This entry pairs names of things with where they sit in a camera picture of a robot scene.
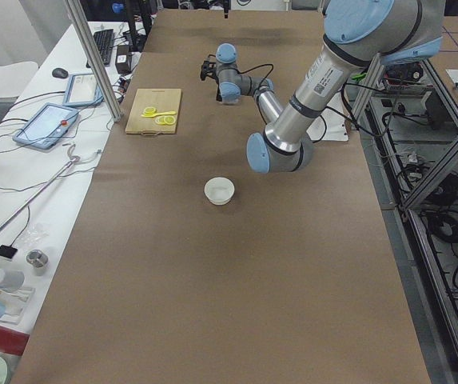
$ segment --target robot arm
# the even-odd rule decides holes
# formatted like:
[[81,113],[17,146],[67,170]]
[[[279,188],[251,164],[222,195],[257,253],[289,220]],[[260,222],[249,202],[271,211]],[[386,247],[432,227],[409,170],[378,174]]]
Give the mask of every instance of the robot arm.
[[349,76],[376,54],[382,64],[392,65],[430,58],[440,49],[440,0],[331,0],[325,12],[323,50],[289,103],[282,108],[270,84],[252,90],[267,122],[247,143],[256,172],[306,166],[313,152],[307,129]]

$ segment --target table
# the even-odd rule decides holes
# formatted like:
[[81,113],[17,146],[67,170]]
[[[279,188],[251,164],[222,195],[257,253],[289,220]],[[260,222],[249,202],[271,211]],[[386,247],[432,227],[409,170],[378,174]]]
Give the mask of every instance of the table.
[[[127,28],[125,23],[120,22],[92,22],[90,26],[93,32],[101,28],[114,28],[117,34]],[[116,50],[113,52],[112,63],[115,54]],[[51,71],[57,66],[67,69],[70,74],[90,72],[86,68],[86,56],[72,26],[64,33],[48,58],[42,63],[18,100],[65,90],[67,80],[51,76]],[[110,79],[115,83],[119,77],[115,65],[112,64],[106,69]],[[12,108],[5,119],[29,119],[44,103],[61,104],[62,100],[63,94],[50,94],[29,100]],[[71,172],[80,171],[81,173],[57,180],[30,204],[31,215],[28,230],[14,244],[19,248],[18,253],[12,261],[0,258],[0,268],[21,270],[25,274],[25,286],[35,289],[20,321],[17,324],[0,322],[0,325],[31,333],[88,190],[92,170],[98,164],[100,155],[96,152],[104,148],[113,124],[110,112],[104,103],[96,108],[81,110],[78,122],[64,138],[58,141],[55,147],[46,151],[29,147],[16,149],[19,145],[12,141],[11,133],[20,128],[22,123],[9,121],[0,125],[0,152],[10,151],[0,154],[0,187],[22,189],[46,182],[68,161],[66,152],[72,143],[76,144],[74,154],[81,156],[84,161],[83,164],[71,169]],[[23,192],[0,190],[0,224],[36,190],[37,188]],[[0,245],[10,244],[24,228],[26,220],[27,212],[23,211],[0,233]],[[33,267],[26,262],[26,254],[35,248],[41,249],[50,260],[46,273],[42,276],[34,275]],[[11,369],[18,363],[16,357],[4,355],[4,358],[9,361]]]
[[[13,384],[429,383],[357,134],[260,175],[250,99],[198,78],[221,42],[272,62],[282,102],[321,48],[313,13],[165,10],[133,76]],[[137,88],[182,88],[177,133],[128,136]],[[203,196],[231,178],[227,206]]]

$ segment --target white desk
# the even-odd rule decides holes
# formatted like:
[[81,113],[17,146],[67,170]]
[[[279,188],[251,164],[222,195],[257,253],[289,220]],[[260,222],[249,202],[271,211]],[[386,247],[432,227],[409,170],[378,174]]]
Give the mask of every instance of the white desk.
[[[92,31],[104,28],[113,28],[117,37],[121,35],[123,23],[94,22],[90,23]],[[114,49],[111,65],[106,67],[110,80],[115,83],[120,75],[114,65]],[[133,64],[137,63],[139,54],[133,57]],[[62,39],[55,46],[49,57],[44,61],[30,84],[21,94],[19,100],[47,92],[65,90],[67,79],[53,78],[51,71],[55,67],[62,67],[70,74],[87,73],[86,56],[73,26],[64,33]],[[61,104],[63,94],[54,94],[36,98],[15,106],[6,118],[31,118],[46,102]],[[12,152],[0,154],[0,187],[23,189],[28,186],[48,181],[67,161],[67,150],[71,143],[76,144],[74,154],[84,160],[84,164],[73,166],[69,173],[79,170],[89,170],[98,164],[100,155],[94,155],[102,150],[110,134],[112,125],[110,112],[105,103],[96,108],[81,110],[76,124],[68,134],[58,141],[50,150],[41,151],[29,147],[22,147]],[[9,134],[20,128],[22,123],[7,122],[0,126],[0,136]],[[0,138],[0,151],[17,148],[10,136]],[[28,228],[16,241],[14,246],[19,251],[12,261],[0,257],[0,268],[21,270],[26,276],[25,286],[35,289],[19,324],[9,324],[0,321],[0,325],[7,326],[22,332],[31,333],[35,320],[41,309],[46,292],[54,276],[62,252],[70,236],[74,221],[82,205],[83,198],[89,188],[92,172],[74,174],[57,180],[37,199],[30,204],[30,222]],[[24,192],[9,192],[0,190],[0,224],[16,211],[37,188]],[[0,245],[9,245],[22,230],[27,220],[27,210],[12,221],[0,233]],[[33,249],[42,250],[49,258],[47,270],[42,276],[35,276],[33,267],[26,262],[26,254]],[[95,258],[95,255],[86,254],[86,258]],[[18,358],[3,355],[9,362],[12,370],[17,365]]]

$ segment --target metal rack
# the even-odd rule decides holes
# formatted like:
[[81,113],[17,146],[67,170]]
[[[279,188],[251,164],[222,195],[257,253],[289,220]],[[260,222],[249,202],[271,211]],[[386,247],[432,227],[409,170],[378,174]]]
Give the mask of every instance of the metal rack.
[[[426,111],[427,95],[390,95],[366,90],[356,99],[356,114],[360,112],[360,124],[373,130],[376,157],[387,172],[391,200],[400,218],[403,230],[411,230],[412,248],[419,250],[419,257],[426,271],[436,304],[443,315],[443,324],[452,340],[458,357],[458,244],[446,243],[432,233],[427,224],[426,212],[447,211],[457,216],[458,200],[443,207],[433,203],[441,186],[458,175],[458,105],[450,96],[430,62],[423,64],[424,72],[431,81],[433,92],[447,115],[446,121],[435,129],[423,124],[422,118],[412,120],[393,118],[384,120],[391,112],[393,102],[403,103],[404,108],[415,115]],[[376,86],[376,79],[383,74],[383,67],[376,66],[369,76],[367,86]]]

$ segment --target keyboard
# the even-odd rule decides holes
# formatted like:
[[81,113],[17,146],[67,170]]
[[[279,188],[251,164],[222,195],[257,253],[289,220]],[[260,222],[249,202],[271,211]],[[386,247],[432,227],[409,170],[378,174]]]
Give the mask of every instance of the keyboard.
[[105,66],[109,66],[111,53],[114,50],[114,30],[98,30],[94,32],[94,41],[96,46],[98,46],[99,54],[101,54],[102,63]]

